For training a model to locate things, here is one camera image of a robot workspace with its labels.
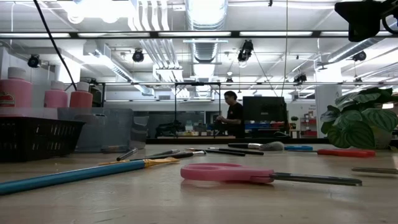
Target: blue rod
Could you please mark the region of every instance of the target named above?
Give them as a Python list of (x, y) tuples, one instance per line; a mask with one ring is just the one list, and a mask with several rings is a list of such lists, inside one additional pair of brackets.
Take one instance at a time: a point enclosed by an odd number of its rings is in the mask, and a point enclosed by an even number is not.
[(32, 190), (51, 185), (64, 184), (68, 182), (84, 180), (94, 177), (102, 177), (120, 172), (127, 172), (145, 168), (143, 160), (124, 162), (110, 166), (90, 167), (80, 170), (61, 172), (58, 174), (43, 175), (24, 180), (15, 180), (0, 184), (0, 195), (12, 194), (25, 190)]

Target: label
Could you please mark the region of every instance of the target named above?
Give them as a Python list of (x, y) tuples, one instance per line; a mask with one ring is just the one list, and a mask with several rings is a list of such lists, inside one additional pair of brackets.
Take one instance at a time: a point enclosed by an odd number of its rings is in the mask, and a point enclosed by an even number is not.
[(15, 107), (15, 98), (10, 93), (0, 91), (0, 106)]

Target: black t-shirt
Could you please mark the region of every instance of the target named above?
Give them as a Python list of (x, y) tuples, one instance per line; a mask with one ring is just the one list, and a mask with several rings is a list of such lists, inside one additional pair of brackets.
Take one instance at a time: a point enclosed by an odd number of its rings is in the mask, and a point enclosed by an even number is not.
[(244, 138), (244, 119), (243, 119), (243, 106), (240, 103), (235, 103), (229, 106), (228, 116), (226, 119), (240, 119), (241, 124), (229, 124), (228, 134), (237, 138)]

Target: black basket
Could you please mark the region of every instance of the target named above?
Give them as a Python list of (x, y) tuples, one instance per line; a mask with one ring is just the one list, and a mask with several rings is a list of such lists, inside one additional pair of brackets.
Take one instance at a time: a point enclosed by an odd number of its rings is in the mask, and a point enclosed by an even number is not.
[(0, 162), (64, 156), (75, 150), (84, 122), (43, 118), (0, 118)]

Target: computer monitor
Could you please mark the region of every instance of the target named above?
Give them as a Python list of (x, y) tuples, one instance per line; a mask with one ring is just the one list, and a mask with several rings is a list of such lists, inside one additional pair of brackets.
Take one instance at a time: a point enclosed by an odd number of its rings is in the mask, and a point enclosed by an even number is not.
[(245, 121), (287, 122), (285, 98), (269, 96), (244, 96), (243, 118)]

